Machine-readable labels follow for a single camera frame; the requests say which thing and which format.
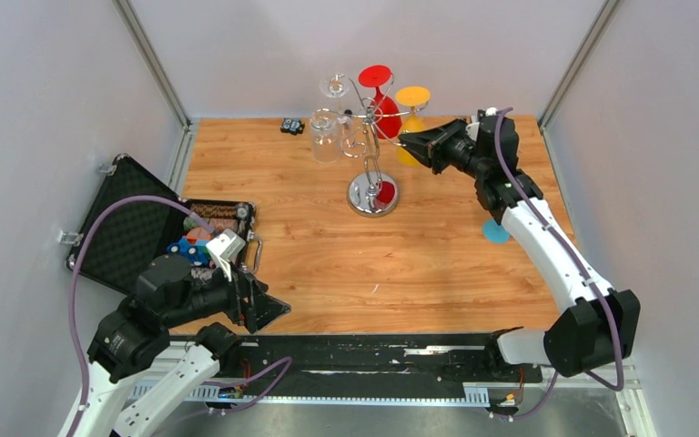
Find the yellow wine glass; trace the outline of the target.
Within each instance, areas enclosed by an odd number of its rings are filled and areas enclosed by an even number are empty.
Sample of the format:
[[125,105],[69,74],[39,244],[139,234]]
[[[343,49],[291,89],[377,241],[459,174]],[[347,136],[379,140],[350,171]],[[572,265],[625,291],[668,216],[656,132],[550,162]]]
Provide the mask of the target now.
[[407,116],[403,118],[402,125],[398,134],[398,140],[401,143],[403,134],[419,133],[427,129],[419,112],[427,106],[431,99],[431,92],[424,86],[406,86],[400,89],[395,100],[403,106]]

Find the chrome wine glass rack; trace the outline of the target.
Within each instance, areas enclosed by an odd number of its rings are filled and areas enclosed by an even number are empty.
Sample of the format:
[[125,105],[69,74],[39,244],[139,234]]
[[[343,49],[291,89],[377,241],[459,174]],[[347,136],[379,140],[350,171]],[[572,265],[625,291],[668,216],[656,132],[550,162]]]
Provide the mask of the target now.
[[342,145],[341,151],[350,158],[363,159],[363,172],[358,174],[348,185],[347,201],[349,206],[358,214],[366,218],[380,218],[394,210],[400,200],[400,189],[394,178],[380,169],[380,149],[382,140],[399,147],[400,143],[395,139],[379,136],[378,129],[373,121],[374,104],[371,97],[363,97],[359,87],[353,79],[346,76],[349,83],[349,91],[353,90],[361,104],[362,112],[346,116],[344,138],[342,143],[347,143],[356,134],[361,133],[364,139],[360,141],[363,151],[354,152],[351,147]]

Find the clear wine glass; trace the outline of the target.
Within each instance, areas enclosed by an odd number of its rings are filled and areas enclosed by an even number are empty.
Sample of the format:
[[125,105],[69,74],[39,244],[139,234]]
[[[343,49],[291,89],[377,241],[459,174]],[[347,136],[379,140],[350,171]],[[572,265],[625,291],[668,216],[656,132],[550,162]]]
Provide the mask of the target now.
[[346,76],[335,74],[322,80],[319,92],[325,99],[309,119],[309,133],[314,159],[328,164],[341,155],[341,140],[344,138],[342,124],[346,121],[344,96],[349,92]]

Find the blue wine glass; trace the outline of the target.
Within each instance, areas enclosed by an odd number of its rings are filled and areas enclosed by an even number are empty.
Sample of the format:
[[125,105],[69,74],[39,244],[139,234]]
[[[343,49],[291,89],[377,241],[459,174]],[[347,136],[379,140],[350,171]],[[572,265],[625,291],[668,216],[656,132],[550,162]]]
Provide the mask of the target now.
[[482,225],[483,236],[491,243],[504,244],[511,239],[511,234],[493,218],[488,219]]

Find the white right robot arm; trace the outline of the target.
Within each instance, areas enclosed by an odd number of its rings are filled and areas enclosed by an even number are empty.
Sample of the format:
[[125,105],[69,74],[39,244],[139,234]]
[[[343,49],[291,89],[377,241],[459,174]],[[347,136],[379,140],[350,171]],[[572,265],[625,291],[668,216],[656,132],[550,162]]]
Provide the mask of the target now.
[[536,364],[565,378],[585,374],[619,391],[641,303],[599,274],[562,230],[542,190],[518,166],[520,137],[506,111],[402,133],[399,142],[435,174],[455,168],[471,177],[480,205],[521,245],[554,297],[559,316],[550,328],[495,333],[483,355],[487,374],[502,381],[520,364]]

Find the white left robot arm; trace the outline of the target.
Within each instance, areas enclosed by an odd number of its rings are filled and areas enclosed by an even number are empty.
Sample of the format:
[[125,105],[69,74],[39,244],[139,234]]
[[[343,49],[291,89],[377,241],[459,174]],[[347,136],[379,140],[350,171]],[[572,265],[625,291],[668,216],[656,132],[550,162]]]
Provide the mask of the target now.
[[235,374],[242,339],[219,322],[199,330],[184,355],[132,405],[127,398],[171,344],[172,328],[217,313],[256,333],[290,313],[268,286],[237,268],[192,274],[187,259],[163,255],[139,275],[135,291],[98,324],[81,357],[82,382],[62,436],[148,436],[200,384]]

